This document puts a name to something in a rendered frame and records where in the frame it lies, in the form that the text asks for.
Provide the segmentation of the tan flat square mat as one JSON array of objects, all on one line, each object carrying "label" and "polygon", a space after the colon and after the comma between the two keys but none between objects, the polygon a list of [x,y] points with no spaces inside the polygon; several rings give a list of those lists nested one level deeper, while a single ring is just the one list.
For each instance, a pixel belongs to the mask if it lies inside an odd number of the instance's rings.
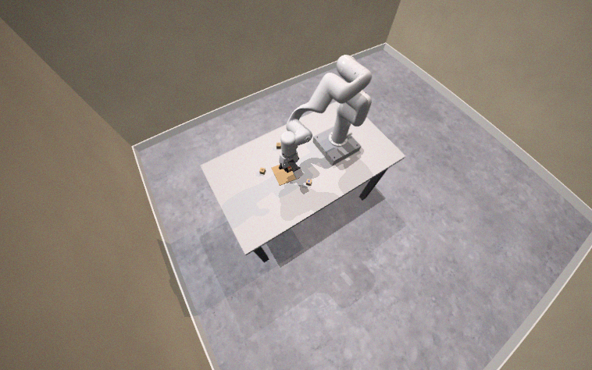
[{"label": "tan flat square mat", "polygon": [[284,169],[279,169],[279,166],[280,165],[272,167],[273,173],[274,173],[279,185],[283,185],[285,183],[288,183],[288,182],[291,182],[291,181],[297,179],[297,178],[295,178],[292,171],[287,173],[284,171]]}]

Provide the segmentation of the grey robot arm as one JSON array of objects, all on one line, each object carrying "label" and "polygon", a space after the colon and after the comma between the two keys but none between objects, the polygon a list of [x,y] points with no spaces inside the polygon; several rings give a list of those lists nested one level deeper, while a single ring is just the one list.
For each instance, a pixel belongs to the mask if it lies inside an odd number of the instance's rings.
[{"label": "grey robot arm", "polygon": [[346,145],[348,136],[352,135],[352,132],[348,132],[350,125],[361,126],[364,123],[372,99],[363,89],[370,83],[372,74],[354,60],[350,55],[342,55],[337,60],[337,71],[348,82],[334,73],[327,73],[310,101],[292,112],[286,125],[287,132],[284,132],[280,138],[283,157],[293,158],[298,145],[308,143],[312,139],[312,132],[299,121],[302,114],[307,111],[324,113],[333,99],[339,104],[333,132],[329,135],[332,145],[337,147]]}]

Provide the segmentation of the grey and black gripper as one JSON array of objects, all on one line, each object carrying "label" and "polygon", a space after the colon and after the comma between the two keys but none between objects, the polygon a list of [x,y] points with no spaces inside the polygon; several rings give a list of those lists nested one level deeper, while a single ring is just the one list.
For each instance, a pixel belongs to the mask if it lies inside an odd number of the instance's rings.
[{"label": "grey and black gripper", "polygon": [[294,160],[295,163],[300,159],[298,157],[297,150],[296,150],[296,155],[293,158],[285,158],[285,157],[282,156],[282,152],[281,152],[280,153],[280,158],[279,158],[279,163],[280,163],[279,169],[284,169],[284,171],[288,173],[288,168],[287,167],[290,166],[288,162],[290,160],[292,160],[292,159]]}]

